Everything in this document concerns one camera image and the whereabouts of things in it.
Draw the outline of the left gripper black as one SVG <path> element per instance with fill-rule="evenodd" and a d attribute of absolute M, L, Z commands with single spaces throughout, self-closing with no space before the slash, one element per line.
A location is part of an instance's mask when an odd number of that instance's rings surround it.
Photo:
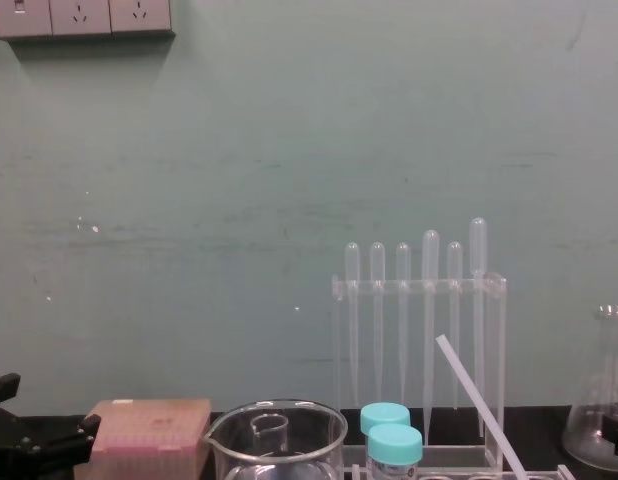
<path fill-rule="evenodd" d="M 0 376 L 0 403 L 15 398 L 21 376 Z M 24 420 L 0 407 L 0 479 L 39 479 L 78 464 L 91 456 L 101 423 L 87 417 L 26 417 Z"/>

